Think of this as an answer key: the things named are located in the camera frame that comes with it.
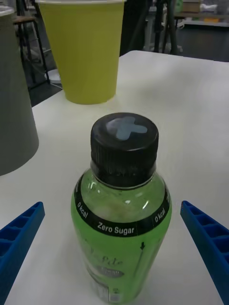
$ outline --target blue plastic object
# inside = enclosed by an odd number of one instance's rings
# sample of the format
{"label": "blue plastic object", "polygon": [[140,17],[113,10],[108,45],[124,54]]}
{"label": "blue plastic object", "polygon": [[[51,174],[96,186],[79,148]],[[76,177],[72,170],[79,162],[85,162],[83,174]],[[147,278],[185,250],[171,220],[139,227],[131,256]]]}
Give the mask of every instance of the blue plastic object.
{"label": "blue plastic object", "polygon": [[44,215],[43,203],[37,202],[0,230],[0,305],[8,297]]}
{"label": "blue plastic object", "polygon": [[224,305],[229,305],[229,230],[187,201],[180,211]]}

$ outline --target paper cup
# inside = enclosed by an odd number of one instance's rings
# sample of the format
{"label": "paper cup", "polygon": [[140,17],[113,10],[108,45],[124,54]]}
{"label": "paper cup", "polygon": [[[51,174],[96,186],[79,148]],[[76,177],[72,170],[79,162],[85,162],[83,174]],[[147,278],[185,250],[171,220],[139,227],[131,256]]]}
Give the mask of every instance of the paper cup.
{"label": "paper cup", "polygon": [[66,98],[79,104],[112,98],[124,1],[38,2]]}
{"label": "paper cup", "polygon": [[12,13],[0,6],[0,176],[24,165],[39,145]]}

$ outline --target black label band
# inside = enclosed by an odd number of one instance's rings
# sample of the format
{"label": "black label band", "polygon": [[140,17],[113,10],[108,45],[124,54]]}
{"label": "black label band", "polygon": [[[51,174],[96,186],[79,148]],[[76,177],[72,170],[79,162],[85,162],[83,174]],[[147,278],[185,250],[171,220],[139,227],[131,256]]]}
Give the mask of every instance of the black label band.
{"label": "black label band", "polygon": [[80,217],[94,230],[116,237],[133,237],[145,234],[156,228],[166,217],[169,210],[169,195],[165,186],[165,196],[161,206],[150,216],[132,223],[114,223],[95,215],[84,203],[81,194],[80,178],[74,190],[75,206]]}

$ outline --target plastic bottle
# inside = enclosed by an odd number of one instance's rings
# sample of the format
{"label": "plastic bottle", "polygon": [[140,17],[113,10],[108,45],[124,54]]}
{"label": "plastic bottle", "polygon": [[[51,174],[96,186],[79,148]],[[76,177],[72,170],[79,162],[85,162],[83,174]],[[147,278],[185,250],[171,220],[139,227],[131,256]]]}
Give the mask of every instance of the plastic bottle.
{"label": "plastic bottle", "polygon": [[171,219],[170,195],[156,172],[158,130],[143,116],[113,113],[93,125],[91,148],[72,219],[95,291],[123,304],[141,291]]}

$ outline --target yellow cup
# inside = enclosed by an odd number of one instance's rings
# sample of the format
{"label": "yellow cup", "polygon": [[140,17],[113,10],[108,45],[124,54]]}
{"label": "yellow cup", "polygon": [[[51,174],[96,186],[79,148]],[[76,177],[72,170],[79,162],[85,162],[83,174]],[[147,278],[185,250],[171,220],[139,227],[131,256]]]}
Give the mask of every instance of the yellow cup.
{"label": "yellow cup", "polygon": [[66,98],[79,104],[112,98],[124,0],[39,3]]}

